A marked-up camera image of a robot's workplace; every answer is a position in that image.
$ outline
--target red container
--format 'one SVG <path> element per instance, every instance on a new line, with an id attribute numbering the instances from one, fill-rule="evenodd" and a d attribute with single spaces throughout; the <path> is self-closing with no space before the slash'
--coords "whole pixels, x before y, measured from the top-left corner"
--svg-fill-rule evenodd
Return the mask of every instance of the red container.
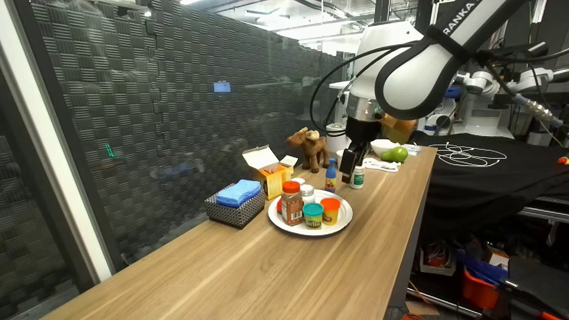
<path id="1" fill-rule="evenodd" d="M 467 271 L 464 271 L 462 278 L 462 299 L 471 303 L 472 306 L 480 310 L 494 310 L 497 303 L 497 290 L 490 283 L 485 283 L 474 276 L 471 276 Z"/>

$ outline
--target black pole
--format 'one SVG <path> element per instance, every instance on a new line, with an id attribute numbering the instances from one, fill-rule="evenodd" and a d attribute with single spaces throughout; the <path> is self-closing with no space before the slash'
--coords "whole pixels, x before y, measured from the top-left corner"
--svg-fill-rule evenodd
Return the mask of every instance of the black pole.
<path id="1" fill-rule="evenodd" d="M 373 25 L 385 23 L 389 18 L 389 0 L 375 0 Z"/>
<path id="2" fill-rule="evenodd" d="M 417 32 L 424 32 L 430 23 L 430 11 L 432 11 L 432 0 L 417 0 L 416 4 L 416 16 L 414 16 L 414 29 Z"/>

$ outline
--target wooden countertop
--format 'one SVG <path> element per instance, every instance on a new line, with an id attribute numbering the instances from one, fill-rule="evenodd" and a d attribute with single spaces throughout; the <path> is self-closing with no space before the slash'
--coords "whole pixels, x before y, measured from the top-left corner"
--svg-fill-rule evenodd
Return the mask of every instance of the wooden countertop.
<path id="1" fill-rule="evenodd" d="M 243 230 L 202 223 L 46 319 L 382 319 L 433 155 L 396 175 L 368 169 L 360 191 L 341 185 L 353 210 L 341 233 L 295 237 L 264 212 Z M 323 171 L 302 176 L 323 185 Z"/>

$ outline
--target condiment bottle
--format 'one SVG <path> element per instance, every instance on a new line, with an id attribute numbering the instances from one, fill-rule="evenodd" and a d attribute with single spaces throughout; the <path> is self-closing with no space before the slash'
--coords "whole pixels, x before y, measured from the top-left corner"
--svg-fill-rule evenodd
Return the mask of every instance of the condiment bottle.
<path id="1" fill-rule="evenodd" d="M 300 185 L 302 203 L 314 203 L 314 187 Z"/>
<path id="2" fill-rule="evenodd" d="M 300 183 L 296 182 L 284 182 L 282 183 L 282 221 L 288 226 L 296 226 L 302 223 L 302 196 L 300 196 Z"/>
<path id="3" fill-rule="evenodd" d="M 350 187 L 352 189 L 362 189 L 364 183 L 364 173 L 360 166 L 355 166 L 353 173 L 352 173 L 352 180 L 350 180 Z"/>
<path id="4" fill-rule="evenodd" d="M 336 192 L 336 160 L 334 159 L 327 162 L 323 189 L 328 192 Z"/>

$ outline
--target plush toy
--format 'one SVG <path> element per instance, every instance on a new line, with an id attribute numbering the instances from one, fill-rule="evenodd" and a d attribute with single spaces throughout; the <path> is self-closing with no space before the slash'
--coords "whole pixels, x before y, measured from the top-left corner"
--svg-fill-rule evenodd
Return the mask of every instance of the plush toy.
<path id="1" fill-rule="evenodd" d="M 289 146 L 302 148 L 304 162 L 302 167 L 311 173 L 318 173 L 320 166 L 327 167 L 325 141 L 316 130 L 300 128 L 286 139 Z"/>

